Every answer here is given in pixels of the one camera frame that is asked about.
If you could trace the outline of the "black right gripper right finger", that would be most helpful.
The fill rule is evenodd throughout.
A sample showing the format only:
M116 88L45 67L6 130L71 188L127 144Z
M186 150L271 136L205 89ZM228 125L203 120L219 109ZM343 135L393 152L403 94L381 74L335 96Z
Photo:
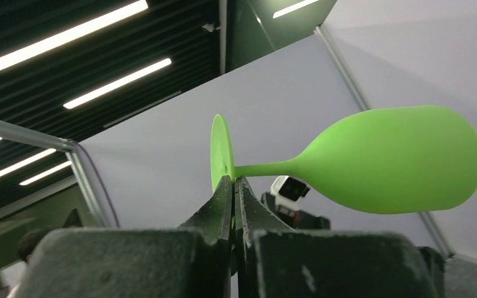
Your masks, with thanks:
M421 252L393 232L294 230L235 181L240 297L437 297Z

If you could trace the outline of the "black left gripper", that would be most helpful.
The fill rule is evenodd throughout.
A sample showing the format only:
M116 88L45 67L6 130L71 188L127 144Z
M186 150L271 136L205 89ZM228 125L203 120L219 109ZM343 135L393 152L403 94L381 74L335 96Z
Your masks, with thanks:
M265 207L289 227L306 230L330 230L329 219L322 216L315 216L304 210L292 211L281 205L276 205L275 199L276 197L269 192L264 192L261 196L261 202Z

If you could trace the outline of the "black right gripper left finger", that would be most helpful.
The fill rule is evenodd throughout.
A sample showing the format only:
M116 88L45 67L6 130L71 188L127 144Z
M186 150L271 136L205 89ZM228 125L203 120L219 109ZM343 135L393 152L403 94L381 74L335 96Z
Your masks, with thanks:
M65 228L34 251L17 297L229 297L234 187L177 228Z

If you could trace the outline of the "green plastic wine glass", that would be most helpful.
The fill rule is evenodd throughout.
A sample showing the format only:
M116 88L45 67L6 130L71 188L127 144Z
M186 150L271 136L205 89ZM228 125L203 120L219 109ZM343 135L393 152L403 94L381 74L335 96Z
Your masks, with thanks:
M210 137L212 186L228 176L292 176L349 209L372 214L448 210L477 190L477 133L445 106L371 109L345 117L297 156L237 166L223 116Z

